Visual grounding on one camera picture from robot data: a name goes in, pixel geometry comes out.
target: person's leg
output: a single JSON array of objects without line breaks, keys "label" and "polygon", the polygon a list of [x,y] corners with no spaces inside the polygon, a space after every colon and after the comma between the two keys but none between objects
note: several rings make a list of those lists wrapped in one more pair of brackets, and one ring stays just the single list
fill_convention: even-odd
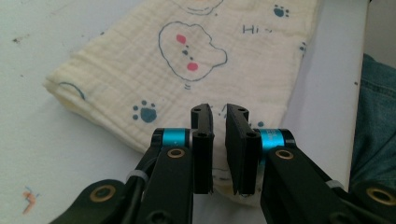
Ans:
[{"label": "person's leg", "polygon": [[364,55],[350,186],[374,180],[396,189],[396,69]]}]

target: cartoon animal drawing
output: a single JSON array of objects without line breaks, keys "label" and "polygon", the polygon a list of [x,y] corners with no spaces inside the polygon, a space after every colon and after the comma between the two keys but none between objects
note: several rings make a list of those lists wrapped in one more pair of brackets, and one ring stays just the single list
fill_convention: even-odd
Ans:
[{"label": "cartoon animal drawing", "polygon": [[198,24],[166,24],[159,34],[159,47],[175,75],[187,81],[201,80],[227,63],[226,51],[213,46],[212,37]]},{"label": "cartoon animal drawing", "polygon": [[209,15],[223,0],[173,0],[173,2],[190,14],[204,16]]}]

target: white table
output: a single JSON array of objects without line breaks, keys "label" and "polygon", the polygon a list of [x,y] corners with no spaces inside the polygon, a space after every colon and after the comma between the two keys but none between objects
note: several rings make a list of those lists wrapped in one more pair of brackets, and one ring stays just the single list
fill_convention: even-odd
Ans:
[{"label": "white table", "polygon": [[[48,223],[91,183],[123,181],[140,160],[141,154],[66,111],[41,86],[70,54],[138,2],[0,2],[0,223]],[[367,2],[323,0],[318,31],[283,122],[298,146],[346,186]],[[23,193],[29,190],[36,203],[23,215],[28,204]],[[265,222],[260,209],[231,203],[218,193],[194,198],[193,221]]]}]

